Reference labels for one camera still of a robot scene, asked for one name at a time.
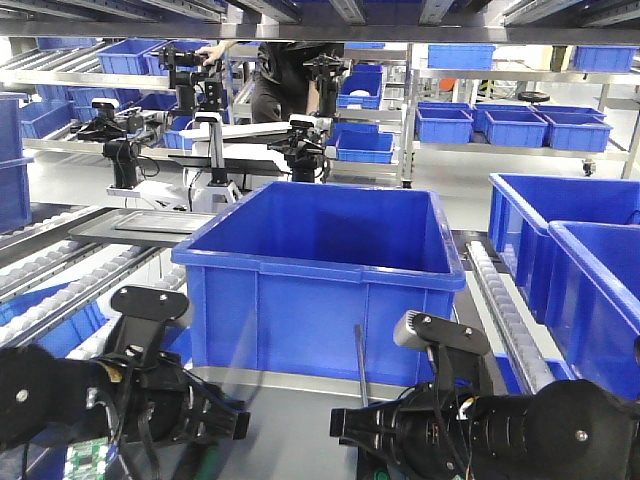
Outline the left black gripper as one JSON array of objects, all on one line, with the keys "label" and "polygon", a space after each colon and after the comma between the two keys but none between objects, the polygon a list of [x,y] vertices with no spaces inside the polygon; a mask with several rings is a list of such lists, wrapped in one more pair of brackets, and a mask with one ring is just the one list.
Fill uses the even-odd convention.
[{"label": "left black gripper", "polygon": [[147,365],[141,360],[115,353],[99,357],[109,379],[113,440],[209,445],[246,437],[250,412],[244,401],[186,370],[176,353],[161,350]]}]

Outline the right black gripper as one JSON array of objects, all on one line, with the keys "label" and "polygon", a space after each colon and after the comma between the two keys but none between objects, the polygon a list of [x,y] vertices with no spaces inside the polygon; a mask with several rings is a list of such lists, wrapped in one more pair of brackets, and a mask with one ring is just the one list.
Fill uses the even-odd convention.
[{"label": "right black gripper", "polygon": [[357,450],[357,479],[474,479],[470,412],[477,392],[468,382],[439,389],[424,382],[395,400],[334,408],[329,435]]}]

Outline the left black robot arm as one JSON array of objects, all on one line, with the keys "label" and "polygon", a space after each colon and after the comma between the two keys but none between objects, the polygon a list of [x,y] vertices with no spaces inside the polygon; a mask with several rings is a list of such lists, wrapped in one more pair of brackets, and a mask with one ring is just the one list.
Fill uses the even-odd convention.
[{"label": "left black robot arm", "polygon": [[151,445],[245,438],[241,400],[183,368],[177,354],[56,358],[32,344],[1,352],[1,447],[107,437]]}]

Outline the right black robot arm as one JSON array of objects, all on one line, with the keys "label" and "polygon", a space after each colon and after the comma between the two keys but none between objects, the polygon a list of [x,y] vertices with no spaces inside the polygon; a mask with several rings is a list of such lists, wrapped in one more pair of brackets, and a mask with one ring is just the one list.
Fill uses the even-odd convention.
[{"label": "right black robot arm", "polygon": [[639,405],[587,380],[533,395],[405,396],[331,412],[330,436],[410,479],[636,479]]}]

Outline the person's hand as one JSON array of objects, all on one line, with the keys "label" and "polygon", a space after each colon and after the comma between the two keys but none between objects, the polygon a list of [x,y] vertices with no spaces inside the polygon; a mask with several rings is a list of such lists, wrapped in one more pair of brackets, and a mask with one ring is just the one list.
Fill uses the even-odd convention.
[{"label": "person's hand", "polygon": [[201,47],[196,51],[196,54],[201,59],[201,65],[208,66],[219,60],[225,51],[225,44],[220,42],[216,45]]}]

